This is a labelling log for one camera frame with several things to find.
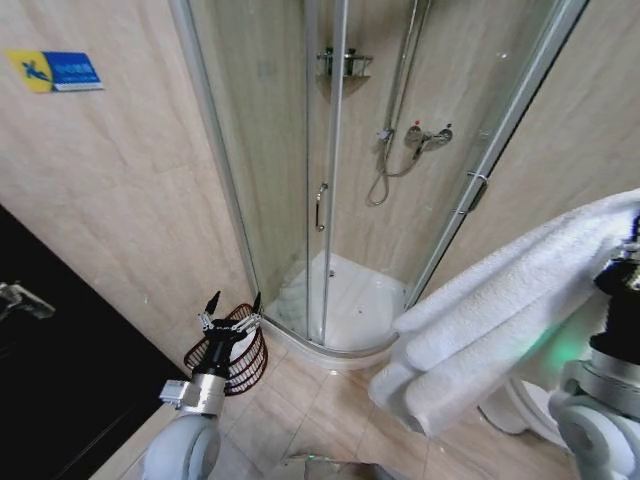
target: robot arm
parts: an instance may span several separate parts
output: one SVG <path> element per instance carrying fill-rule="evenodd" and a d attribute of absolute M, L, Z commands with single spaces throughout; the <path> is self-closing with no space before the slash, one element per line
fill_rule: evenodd
<path fill-rule="evenodd" d="M 204 480 L 218 458 L 218 417 L 224 403 L 233 345 L 258 328 L 260 294 L 253 314 L 241 321 L 212 320 L 220 292 L 198 317 L 207 338 L 207 350 L 193 369 L 191 381 L 168 380 L 160 398 L 183 415 L 151 442 L 144 459 L 145 480 Z"/>
<path fill-rule="evenodd" d="M 583 480 L 640 479 L 640 244 L 632 238 L 595 279 L 611 295 L 592 357 L 565 364 L 549 411 Z"/>

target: shower door handle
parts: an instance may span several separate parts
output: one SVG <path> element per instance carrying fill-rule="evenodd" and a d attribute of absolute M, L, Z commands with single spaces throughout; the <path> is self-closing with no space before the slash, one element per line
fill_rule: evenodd
<path fill-rule="evenodd" d="M 329 184 L 322 182 L 316 194 L 316 230 L 318 232 L 322 232 L 325 229 L 325 226 L 320 224 L 320 203 L 322 203 L 322 194 L 328 189 Z"/>
<path fill-rule="evenodd" d="M 480 190 L 478 190 L 478 193 L 476 193 L 476 196 L 473 197 L 473 200 L 471 201 L 471 204 L 469 205 L 469 207 L 466 210 L 458 210 L 458 214 L 459 215 L 466 215 L 467 213 L 471 213 L 473 212 L 476 207 L 478 206 L 478 204 L 480 203 L 480 200 L 482 200 L 482 197 L 484 197 L 484 194 L 487 191 L 487 188 L 489 188 L 489 179 L 487 178 L 486 175 L 481 175 L 477 172 L 467 172 L 467 175 L 470 177 L 473 177 L 472 182 L 476 180 L 476 178 L 479 178 L 480 180 L 482 180 L 482 185 L 480 185 Z"/>

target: yellow sign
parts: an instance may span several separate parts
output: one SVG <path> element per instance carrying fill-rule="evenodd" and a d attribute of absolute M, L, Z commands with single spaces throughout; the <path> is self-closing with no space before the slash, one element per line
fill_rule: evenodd
<path fill-rule="evenodd" d="M 32 92 L 51 92 L 53 74 L 44 53 L 37 50 L 6 50 L 13 66 Z"/>

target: wicker basket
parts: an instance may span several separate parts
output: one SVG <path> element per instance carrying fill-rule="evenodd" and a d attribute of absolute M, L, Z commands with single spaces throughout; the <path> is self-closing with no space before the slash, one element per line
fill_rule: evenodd
<path fill-rule="evenodd" d="M 240 321 L 251 315 L 251 305 L 243 303 L 233 310 L 225 320 Z M 203 338 L 184 356 L 184 364 L 191 370 L 200 363 L 209 345 L 209 340 Z M 229 365 L 229 380 L 224 388 L 228 397 L 239 395 L 253 387 L 267 368 L 269 353 L 267 344 L 262 334 L 262 328 L 258 327 L 253 340 L 237 358 Z"/>

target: shower enclosure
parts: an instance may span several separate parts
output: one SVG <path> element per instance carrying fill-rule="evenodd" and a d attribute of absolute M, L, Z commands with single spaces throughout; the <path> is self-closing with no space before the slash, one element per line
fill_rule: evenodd
<path fill-rule="evenodd" d="M 274 325 L 350 358 L 395 340 L 584 4 L 172 2 Z"/>

